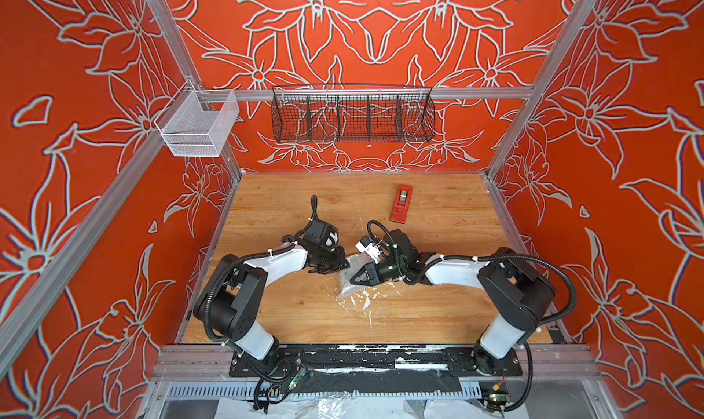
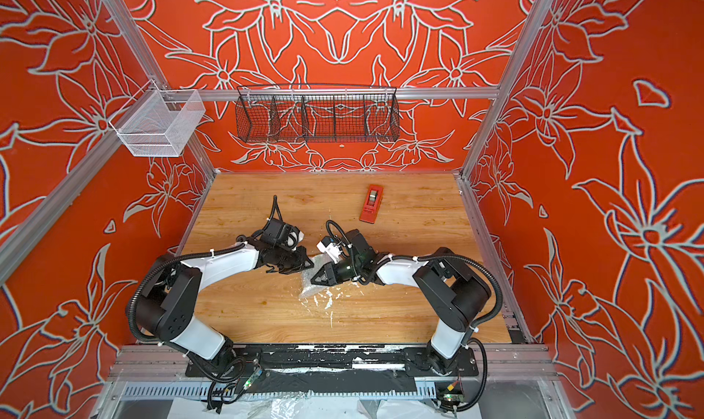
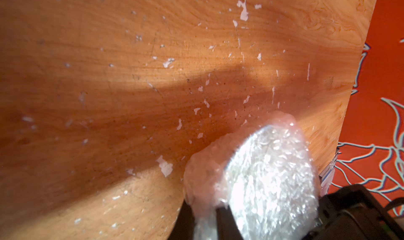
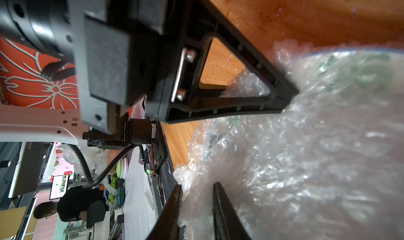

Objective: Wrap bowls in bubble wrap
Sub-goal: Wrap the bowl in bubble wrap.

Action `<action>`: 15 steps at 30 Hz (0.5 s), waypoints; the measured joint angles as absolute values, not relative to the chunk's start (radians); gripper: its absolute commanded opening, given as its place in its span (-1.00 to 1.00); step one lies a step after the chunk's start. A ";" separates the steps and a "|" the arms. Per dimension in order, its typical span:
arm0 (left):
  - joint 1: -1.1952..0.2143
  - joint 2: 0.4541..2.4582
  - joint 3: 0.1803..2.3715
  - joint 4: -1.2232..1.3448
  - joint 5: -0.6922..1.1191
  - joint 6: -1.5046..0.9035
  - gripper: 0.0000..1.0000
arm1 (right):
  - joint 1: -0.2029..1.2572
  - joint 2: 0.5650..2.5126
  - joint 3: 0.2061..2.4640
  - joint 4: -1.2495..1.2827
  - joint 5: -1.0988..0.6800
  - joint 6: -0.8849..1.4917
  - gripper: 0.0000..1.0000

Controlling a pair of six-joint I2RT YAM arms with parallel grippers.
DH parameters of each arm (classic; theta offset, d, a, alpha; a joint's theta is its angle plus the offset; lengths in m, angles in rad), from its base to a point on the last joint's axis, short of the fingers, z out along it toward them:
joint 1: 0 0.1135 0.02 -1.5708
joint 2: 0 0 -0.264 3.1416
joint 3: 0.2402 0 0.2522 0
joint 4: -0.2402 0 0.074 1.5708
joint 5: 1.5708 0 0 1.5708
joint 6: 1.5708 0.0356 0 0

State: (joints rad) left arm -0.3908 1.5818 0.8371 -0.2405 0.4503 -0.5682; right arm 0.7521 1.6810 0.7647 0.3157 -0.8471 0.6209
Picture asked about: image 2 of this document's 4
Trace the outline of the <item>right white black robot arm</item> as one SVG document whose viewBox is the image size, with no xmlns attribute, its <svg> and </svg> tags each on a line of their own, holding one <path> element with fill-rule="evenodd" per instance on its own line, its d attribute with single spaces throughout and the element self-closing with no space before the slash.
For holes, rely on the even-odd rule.
<svg viewBox="0 0 704 419">
<path fill-rule="evenodd" d="M 352 230 L 341 237 L 325 236 L 317 249 L 324 262 L 310 280 L 315 286 L 355 281 L 420 290 L 438 317 L 430 353 L 442 360 L 452 360 L 503 307 L 502 289 L 494 275 L 475 259 L 449 248 L 420 257 L 377 252 L 359 231 Z"/>
</svg>

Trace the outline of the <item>red tape dispenser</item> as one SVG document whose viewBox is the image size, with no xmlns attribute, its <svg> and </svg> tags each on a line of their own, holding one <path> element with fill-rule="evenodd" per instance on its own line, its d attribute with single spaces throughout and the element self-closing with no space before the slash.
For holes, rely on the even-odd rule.
<svg viewBox="0 0 704 419">
<path fill-rule="evenodd" d="M 381 208 L 383 188 L 379 185 L 371 185 L 362 206 L 359 221 L 374 224 L 377 220 Z"/>
</svg>

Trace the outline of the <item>pink bubble wrap sheet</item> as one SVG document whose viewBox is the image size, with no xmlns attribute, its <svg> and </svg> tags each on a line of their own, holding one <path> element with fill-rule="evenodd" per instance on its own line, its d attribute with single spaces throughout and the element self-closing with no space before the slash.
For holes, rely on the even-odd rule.
<svg viewBox="0 0 704 419">
<path fill-rule="evenodd" d="M 299 293 L 300 301 L 307 301 L 309 298 L 313 298 L 315 295 L 320 294 L 320 292 L 326 292 L 329 287 L 316 285 L 312 283 L 312 279 L 321 270 L 326 263 L 330 263 L 331 259 L 325 254 L 319 254 L 313 257 L 313 267 L 303 270 L 300 274 L 302 280 L 302 290 Z"/>
</svg>

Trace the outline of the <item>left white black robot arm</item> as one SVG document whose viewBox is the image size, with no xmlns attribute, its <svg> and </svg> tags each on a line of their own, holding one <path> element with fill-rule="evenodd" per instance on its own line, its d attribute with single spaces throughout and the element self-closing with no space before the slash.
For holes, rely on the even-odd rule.
<svg viewBox="0 0 704 419">
<path fill-rule="evenodd" d="M 263 267 L 284 275 L 312 268 L 303 240 L 298 227 L 271 217 L 230 248 L 156 261 L 126 306 L 130 332 L 145 344 L 168 344 L 202 360 L 219 360 L 227 337 L 195 315 L 200 292 Z"/>
</svg>

